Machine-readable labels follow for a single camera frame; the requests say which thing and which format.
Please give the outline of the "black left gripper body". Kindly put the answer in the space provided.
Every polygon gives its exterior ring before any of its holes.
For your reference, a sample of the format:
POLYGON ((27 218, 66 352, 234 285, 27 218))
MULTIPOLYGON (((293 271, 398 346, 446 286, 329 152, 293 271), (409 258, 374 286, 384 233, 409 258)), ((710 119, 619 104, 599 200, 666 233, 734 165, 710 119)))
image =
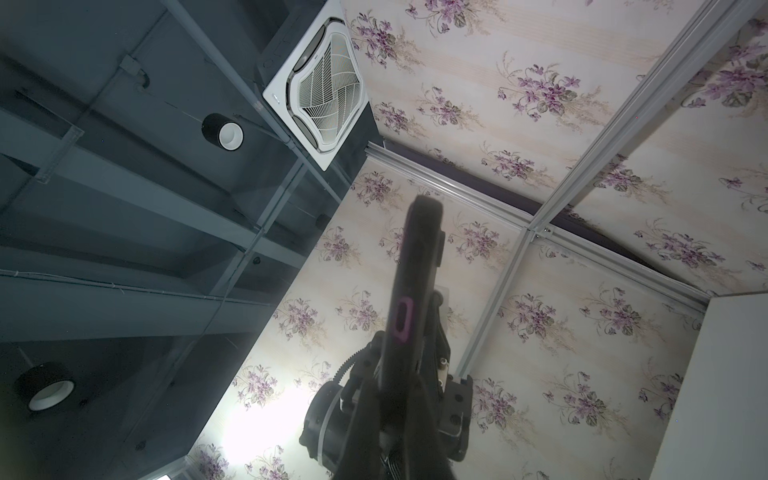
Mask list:
MULTIPOLYGON (((437 429, 446 448, 447 457, 454 462, 464 460, 469 444, 472 410, 472 379, 456 379, 449 373, 451 349, 440 318, 444 296, 434 291, 427 313, 427 325, 418 373, 433 388, 433 408, 437 429)), ((347 413, 354 412, 362 377, 377 372, 381 358, 383 333, 347 359, 347 413)))

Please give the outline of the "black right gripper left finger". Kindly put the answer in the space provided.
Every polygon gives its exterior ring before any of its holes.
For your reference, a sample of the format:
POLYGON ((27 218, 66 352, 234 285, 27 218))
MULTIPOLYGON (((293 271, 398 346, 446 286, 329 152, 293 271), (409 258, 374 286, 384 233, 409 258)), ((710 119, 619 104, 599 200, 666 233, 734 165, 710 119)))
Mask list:
POLYGON ((381 412, 377 382, 374 379, 365 379, 361 384, 360 397, 334 479, 380 478, 382 470, 380 427, 381 412))

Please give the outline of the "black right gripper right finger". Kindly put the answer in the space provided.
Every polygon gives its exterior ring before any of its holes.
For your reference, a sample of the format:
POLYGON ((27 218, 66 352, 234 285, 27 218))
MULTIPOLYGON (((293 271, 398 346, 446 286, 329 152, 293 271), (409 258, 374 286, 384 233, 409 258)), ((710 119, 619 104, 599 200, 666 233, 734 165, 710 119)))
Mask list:
POLYGON ((436 393, 421 377, 410 377, 403 427, 403 458, 406 479, 454 480, 438 430, 436 393))

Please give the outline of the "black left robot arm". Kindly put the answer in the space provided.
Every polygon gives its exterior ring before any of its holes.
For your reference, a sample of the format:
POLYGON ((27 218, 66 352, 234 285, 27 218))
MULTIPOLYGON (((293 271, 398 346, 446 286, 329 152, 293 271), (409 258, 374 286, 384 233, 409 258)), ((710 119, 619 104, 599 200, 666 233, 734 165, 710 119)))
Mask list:
MULTIPOLYGON (((436 434, 445 464, 464 460, 469 446, 473 379, 456 380, 448 373, 450 347, 440 319, 444 297, 433 292, 427 314, 425 347, 419 374, 424 378, 430 411, 436 421, 436 434)), ((375 379, 381 363, 384 333, 378 331, 372 340, 339 367, 332 380, 315 394, 305 416, 299 443, 309 456, 326 468, 334 479, 364 479, 368 475, 348 475, 341 469, 343 457, 351 453, 353 462, 363 454, 357 445, 348 446, 354 416, 366 379, 375 379)))

